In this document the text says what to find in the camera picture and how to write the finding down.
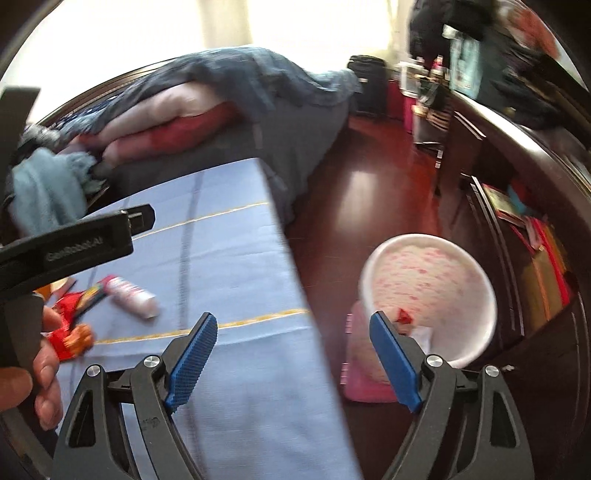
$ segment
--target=wooden floor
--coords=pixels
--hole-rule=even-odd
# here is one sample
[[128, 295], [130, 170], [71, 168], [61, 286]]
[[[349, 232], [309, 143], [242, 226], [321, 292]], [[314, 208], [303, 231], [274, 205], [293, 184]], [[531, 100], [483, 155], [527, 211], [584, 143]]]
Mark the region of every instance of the wooden floor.
[[[414, 149], [400, 122], [351, 118], [295, 204], [286, 234], [337, 384], [346, 315], [370, 253], [396, 235], [438, 233], [434, 173], [434, 160]], [[345, 399], [343, 407], [365, 480], [380, 480], [410, 413], [399, 404]]]

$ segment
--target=wooden cabinet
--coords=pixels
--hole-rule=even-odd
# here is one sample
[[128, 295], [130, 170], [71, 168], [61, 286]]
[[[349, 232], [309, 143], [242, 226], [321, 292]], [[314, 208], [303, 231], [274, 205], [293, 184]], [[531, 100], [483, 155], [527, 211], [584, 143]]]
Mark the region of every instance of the wooden cabinet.
[[[461, 95], [452, 104], [438, 182], [441, 230], [483, 267], [498, 304], [495, 338], [472, 366], [503, 369], [536, 478], [563, 480], [564, 467], [580, 464], [591, 445], [591, 182], [567, 168], [576, 153], [551, 151], [532, 132]], [[514, 176], [554, 225], [576, 278], [573, 300], [539, 329], [522, 276], [531, 254], [498, 220], [481, 184], [505, 190]]]

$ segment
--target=blue gripper pad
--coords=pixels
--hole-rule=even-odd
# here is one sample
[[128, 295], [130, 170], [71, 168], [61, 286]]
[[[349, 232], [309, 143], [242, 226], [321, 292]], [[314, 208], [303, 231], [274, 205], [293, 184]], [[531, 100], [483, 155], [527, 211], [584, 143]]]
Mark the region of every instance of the blue gripper pad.
[[418, 372], [415, 371], [402, 347], [377, 313], [374, 313], [369, 321], [369, 338], [379, 361], [386, 370], [398, 402], [415, 413], [423, 403], [418, 394]]
[[216, 340], [217, 320], [213, 315], [209, 315], [187, 345], [168, 378], [168, 395], [164, 405], [170, 413], [174, 413], [177, 408], [189, 401]]

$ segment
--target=black suitcase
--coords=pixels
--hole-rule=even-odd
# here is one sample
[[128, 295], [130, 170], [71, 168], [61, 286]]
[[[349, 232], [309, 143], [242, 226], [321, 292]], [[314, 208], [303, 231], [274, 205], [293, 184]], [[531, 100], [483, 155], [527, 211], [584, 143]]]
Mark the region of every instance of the black suitcase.
[[385, 116], [388, 97], [386, 62], [369, 55], [353, 55], [349, 59], [347, 68], [355, 72], [363, 88], [362, 93], [355, 94], [352, 111]]

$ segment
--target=human hand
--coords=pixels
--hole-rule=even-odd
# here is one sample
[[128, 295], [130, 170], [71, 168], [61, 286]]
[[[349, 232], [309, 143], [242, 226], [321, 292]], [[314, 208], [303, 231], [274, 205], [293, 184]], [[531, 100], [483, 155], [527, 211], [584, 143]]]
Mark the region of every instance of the human hand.
[[[43, 329], [52, 331], [61, 326], [61, 317], [49, 307], [43, 307]], [[35, 413], [44, 430], [57, 427], [63, 416], [60, 385], [56, 373], [60, 367], [57, 354], [49, 341], [41, 340], [41, 349], [33, 360], [35, 379], [41, 391], [35, 399]], [[16, 367], [0, 368], [0, 411], [9, 410], [21, 404], [33, 389], [31, 375]]]

